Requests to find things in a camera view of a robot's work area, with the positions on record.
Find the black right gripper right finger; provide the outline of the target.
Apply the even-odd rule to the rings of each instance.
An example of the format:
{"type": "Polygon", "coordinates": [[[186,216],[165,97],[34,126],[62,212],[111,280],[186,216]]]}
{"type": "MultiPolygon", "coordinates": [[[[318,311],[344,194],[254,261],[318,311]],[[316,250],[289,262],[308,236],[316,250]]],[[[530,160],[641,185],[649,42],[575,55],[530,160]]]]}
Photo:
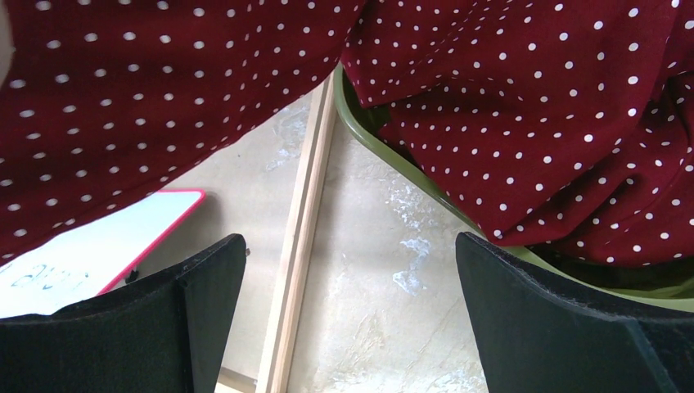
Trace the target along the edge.
{"type": "Polygon", "coordinates": [[[692,299],[593,287],[473,233],[456,262],[489,391],[692,391],[692,299]]]}

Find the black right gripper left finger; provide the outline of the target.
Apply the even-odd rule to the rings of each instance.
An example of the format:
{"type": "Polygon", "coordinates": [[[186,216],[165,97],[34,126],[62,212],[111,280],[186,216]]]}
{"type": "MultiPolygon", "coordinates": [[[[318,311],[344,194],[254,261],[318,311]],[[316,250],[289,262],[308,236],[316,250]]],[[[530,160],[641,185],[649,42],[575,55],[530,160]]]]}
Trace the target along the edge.
{"type": "Polygon", "coordinates": [[[214,391],[245,266],[232,234],[54,314],[3,319],[2,391],[214,391]]]}

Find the red polka dot garment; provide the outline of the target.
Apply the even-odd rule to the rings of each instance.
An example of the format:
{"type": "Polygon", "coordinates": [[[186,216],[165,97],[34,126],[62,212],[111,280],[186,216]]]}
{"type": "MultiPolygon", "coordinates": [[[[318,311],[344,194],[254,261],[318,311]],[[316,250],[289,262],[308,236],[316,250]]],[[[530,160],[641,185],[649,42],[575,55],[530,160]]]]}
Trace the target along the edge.
{"type": "Polygon", "coordinates": [[[342,62],[378,138],[491,242],[692,256],[692,2],[369,1],[342,62]]]}
{"type": "Polygon", "coordinates": [[[363,1],[6,1],[1,261],[140,201],[316,88],[363,1]]]}

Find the red-edged whiteboard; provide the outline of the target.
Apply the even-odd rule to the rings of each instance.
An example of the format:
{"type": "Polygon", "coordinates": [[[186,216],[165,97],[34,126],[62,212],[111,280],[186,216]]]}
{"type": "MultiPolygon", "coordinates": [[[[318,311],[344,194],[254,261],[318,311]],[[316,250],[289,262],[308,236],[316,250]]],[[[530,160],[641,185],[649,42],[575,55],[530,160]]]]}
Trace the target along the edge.
{"type": "Polygon", "coordinates": [[[1,316],[49,315],[112,290],[205,199],[159,191],[53,238],[1,268],[1,316]]]}

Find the wooden clothes rack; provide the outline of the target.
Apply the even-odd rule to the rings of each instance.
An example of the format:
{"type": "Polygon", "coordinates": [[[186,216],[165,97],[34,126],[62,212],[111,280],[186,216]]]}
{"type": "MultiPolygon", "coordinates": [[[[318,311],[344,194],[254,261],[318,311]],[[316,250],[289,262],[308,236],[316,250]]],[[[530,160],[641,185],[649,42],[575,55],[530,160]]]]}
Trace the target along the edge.
{"type": "Polygon", "coordinates": [[[336,122],[334,76],[312,93],[257,382],[221,368],[217,392],[286,392],[336,122]]]}

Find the green plastic basket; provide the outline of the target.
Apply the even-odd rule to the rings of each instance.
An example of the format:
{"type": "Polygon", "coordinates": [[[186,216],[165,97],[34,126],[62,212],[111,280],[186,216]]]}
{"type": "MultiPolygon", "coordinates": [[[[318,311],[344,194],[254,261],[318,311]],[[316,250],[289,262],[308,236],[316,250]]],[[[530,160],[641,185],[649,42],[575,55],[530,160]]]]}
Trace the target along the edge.
{"type": "MultiPolygon", "coordinates": [[[[429,197],[432,197],[435,201],[440,203],[446,210],[471,227],[475,232],[478,232],[479,228],[477,225],[452,204],[448,196],[442,192],[432,180],[427,178],[414,164],[406,160],[396,151],[390,149],[384,142],[376,137],[375,132],[386,122],[386,118],[388,117],[387,110],[384,108],[363,109],[360,106],[354,87],[347,78],[341,65],[336,67],[332,79],[334,84],[334,102],[337,112],[355,139],[397,172],[402,174],[407,180],[420,188],[429,197]]],[[[666,297],[664,292],[659,293],[657,291],[635,291],[596,287],[556,269],[535,253],[523,247],[506,247],[504,250],[520,258],[520,260],[523,261],[523,266],[533,264],[541,269],[547,270],[553,276],[569,279],[586,288],[647,305],[686,312],[693,311],[693,299],[691,297],[674,298],[672,296],[666,297]]]]}

